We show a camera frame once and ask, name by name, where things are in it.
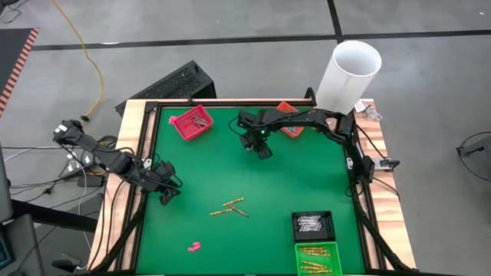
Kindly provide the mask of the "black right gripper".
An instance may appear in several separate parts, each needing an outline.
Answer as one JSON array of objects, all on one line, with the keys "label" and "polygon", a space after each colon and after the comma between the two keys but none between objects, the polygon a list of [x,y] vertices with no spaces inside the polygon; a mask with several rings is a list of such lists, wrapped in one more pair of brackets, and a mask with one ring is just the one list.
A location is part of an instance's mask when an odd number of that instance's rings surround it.
[{"label": "black right gripper", "polygon": [[255,151],[260,159],[268,159],[272,157],[272,151],[266,143],[270,137],[271,131],[266,128],[257,128],[252,130],[253,143],[257,146]]}]

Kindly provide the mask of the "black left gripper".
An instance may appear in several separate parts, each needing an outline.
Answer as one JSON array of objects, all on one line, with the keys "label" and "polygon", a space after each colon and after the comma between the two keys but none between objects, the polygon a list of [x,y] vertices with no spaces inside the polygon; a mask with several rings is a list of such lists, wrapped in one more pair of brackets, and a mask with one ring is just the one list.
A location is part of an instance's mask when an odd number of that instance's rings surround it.
[{"label": "black left gripper", "polygon": [[169,180],[168,178],[162,178],[158,174],[149,174],[147,176],[147,181],[148,191],[162,191],[160,193],[161,205],[168,205],[175,196],[180,194],[178,188],[183,185],[183,182],[177,176],[172,176]]}]

